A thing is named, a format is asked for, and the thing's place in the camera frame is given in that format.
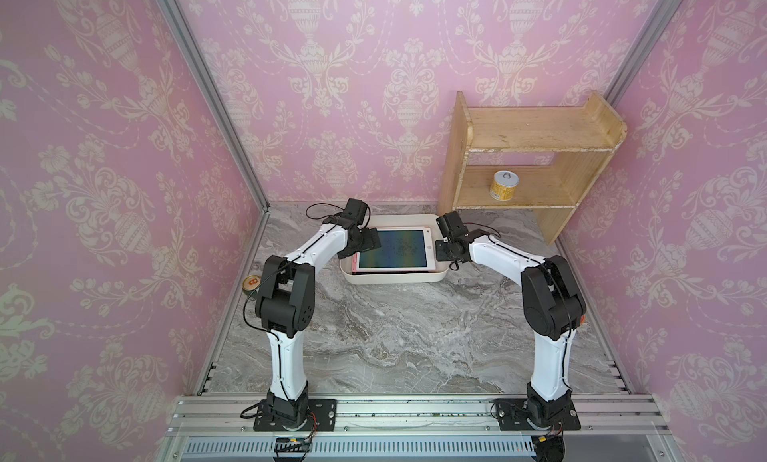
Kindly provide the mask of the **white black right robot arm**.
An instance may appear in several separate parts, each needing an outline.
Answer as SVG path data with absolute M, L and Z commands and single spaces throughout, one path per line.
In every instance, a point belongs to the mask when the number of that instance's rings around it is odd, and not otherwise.
M 561 430 L 572 407 L 569 368 L 572 342 L 586 304 L 563 256 L 535 256 L 486 230 L 469 230 L 457 212 L 437 218 L 443 238 L 437 260 L 454 266 L 474 262 L 521 287 L 523 315 L 535 333 L 533 375 L 527 384 L 527 417 L 542 429 Z

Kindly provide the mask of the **round tin left side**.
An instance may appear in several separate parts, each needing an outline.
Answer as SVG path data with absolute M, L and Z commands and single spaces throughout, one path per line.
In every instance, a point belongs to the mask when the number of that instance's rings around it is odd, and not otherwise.
M 241 288 L 245 295 L 251 296 L 254 291 L 258 290 L 260 284 L 261 278 L 257 274 L 250 274 L 242 281 Z

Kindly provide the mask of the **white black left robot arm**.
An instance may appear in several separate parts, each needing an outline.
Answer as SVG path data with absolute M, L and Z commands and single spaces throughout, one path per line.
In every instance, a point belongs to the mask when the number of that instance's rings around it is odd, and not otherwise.
M 272 380 L 261 402 L 267 422 L 289 430 L 311 419 L 309 381 L 304 369 L 304 331 L 316 309 L 317 273 L 333 258 L 344 260 L 381 246 L 370 227 L 368 204 L 350 198 L 321 218 L 318 230 L 285 256 L 269 256 L 263 273 L 243 280 L 246 302 L 253 302 L 270 342 Z

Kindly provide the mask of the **wooden shelf unit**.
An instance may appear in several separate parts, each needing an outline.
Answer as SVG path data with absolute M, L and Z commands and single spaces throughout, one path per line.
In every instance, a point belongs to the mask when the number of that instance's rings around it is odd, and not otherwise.
M 627 136 L 593 93 L 581 107 L 472 107 L 457 94 L 437 211 L 531 210 L 553 244 Z M 493 175 L 521 181 L 509 202 L 489 195 Z

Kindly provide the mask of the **pink writing tablet rainbow screen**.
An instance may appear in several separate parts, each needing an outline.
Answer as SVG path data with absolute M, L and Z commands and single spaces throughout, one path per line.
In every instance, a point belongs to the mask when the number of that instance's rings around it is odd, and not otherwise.
M 380 228 L 381 246 L 353 256 L 354 274 L 407 274 L 437 268 L 433 235 L 426 226 Z

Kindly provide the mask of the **white plastic storage box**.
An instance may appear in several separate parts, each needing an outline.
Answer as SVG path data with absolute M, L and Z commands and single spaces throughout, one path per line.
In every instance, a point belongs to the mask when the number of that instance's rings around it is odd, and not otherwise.
M 389 214 L 388 216 L 372 216 L 370 228 L 394 228 L 395 226 L 426 226 L 433 235 L 433 249 L 435 243 L 441 240 L 441 232 L 437 226 L 436 214 Z M 339 260 L 339 266 L 345 279 L 350 284 L 415 284 L 416 282 L 440 282 L 449 271 L 449 262 L 438 262 L 437 268 L 432 272 L 408 272 L 407 274 L 354 274 L 352 272 L 353 256 Z

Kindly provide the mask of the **aluminium front rail frame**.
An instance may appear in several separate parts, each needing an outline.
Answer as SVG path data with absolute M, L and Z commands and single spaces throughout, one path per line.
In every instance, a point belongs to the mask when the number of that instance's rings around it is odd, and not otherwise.
M 296 428 L 250 394 L 184 397 L 160 461 L 680 461 L 649 395 L 577 395 L 538 428 L 511 395 L 345 394 L 312 401 Z

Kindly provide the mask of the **yellow white tin can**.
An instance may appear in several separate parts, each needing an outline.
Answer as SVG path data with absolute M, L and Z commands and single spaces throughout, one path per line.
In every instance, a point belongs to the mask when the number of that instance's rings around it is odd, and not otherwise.
M 521 179 L 508 170 L 497 171 L 489 188 L 489 195 L 498 202 L 509 202 L 515 196 L 515 191 Z

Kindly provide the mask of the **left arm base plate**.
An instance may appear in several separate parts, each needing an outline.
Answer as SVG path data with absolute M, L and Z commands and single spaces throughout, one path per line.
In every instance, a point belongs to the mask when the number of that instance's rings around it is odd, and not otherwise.
M 337 399 L 301 399 L 292 403 L 280 398 L 259 402 L 254 418 L 255 432 L 310 431 L 333 432 L 338 411 Z

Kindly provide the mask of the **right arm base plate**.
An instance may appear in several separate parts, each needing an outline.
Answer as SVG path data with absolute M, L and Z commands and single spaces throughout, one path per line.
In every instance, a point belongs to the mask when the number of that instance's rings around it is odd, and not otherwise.
M 581 430 L 574 404 L 568 398 L 551 403 L 533 399 L 499 398 L 491 404 L 489 413 L 501 431 L 559 433 Z

